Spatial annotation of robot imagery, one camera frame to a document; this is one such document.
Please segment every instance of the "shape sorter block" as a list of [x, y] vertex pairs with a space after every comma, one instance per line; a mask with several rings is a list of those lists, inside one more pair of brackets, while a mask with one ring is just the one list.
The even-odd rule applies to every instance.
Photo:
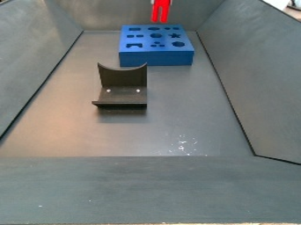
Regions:
[[121, 67], [191, 65], [193, 47], [180, 25], [122, 25]]

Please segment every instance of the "gray floor surface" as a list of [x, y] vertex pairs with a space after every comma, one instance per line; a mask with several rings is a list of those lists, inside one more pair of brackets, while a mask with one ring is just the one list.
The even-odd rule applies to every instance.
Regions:
[[85, 32], [0, 143], [0, 156], [252, 156], [197, 35], [192, 66], [148, 67], [147, 110], [98, 110], [97, 62], [118, 32]]

